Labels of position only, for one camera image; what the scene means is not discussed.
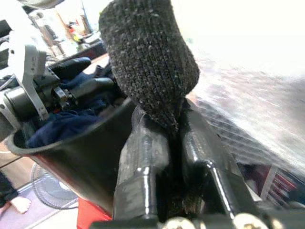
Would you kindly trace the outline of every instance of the dark gray knit sock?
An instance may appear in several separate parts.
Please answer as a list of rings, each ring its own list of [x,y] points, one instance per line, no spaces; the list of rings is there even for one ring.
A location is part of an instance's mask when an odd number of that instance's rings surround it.
[[[121,90],[169,132],[199,69],[185,44],[170,0],[114,0],[100,31]]]

